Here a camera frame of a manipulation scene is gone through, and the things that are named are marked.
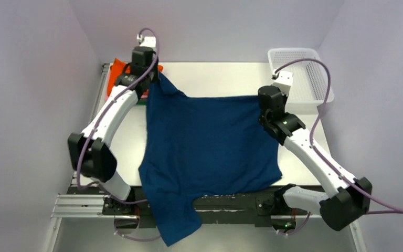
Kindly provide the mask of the navy blue t-shirt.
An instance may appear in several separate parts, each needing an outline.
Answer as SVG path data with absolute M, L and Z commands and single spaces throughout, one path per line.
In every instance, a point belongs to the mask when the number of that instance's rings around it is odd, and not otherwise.
M 281 180 L 278 142 L 260 125 L 258 97 L 189 97 L 164 75 L 149 88 L 139 176 L 171 246 L 197 231 L 193 201 L 263 190 Z

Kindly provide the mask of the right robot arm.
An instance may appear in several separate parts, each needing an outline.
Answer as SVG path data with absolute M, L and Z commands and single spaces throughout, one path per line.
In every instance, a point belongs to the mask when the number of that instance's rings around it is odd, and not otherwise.
M 340 231 L 367 214 L 373 186 L 365 178 L 356 178 L 334 159 L 320 152 L 310 139 L 310 131 L 294 114 L 285 111 L 287 96 L 275 86 L 258 90 L 259 123 L 273 139 L 293 153 L 314 175 L 323 191 L 307 190 L 287 184 L 273 194 L 271 213 L 285 214 L 297 208 L 319 215 L 328 227 Z

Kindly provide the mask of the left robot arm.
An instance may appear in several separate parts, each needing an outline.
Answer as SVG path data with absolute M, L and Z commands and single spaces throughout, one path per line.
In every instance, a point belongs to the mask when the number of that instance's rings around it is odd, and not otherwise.
M 72 168 L 79 190 L 98 186 L 115 201 L 123 215 L 135 210 L 129 197 L 131 186 L 117 171 L 117 159 L 110 150 L 116 131 L 127 113 L 138 103 L 150 84 L 159 81 L 158 50 L 137 46 L 131 61 L 125 64 L 114 81 L 110 95 L 94 119 L 80 133 L 67 139 Z

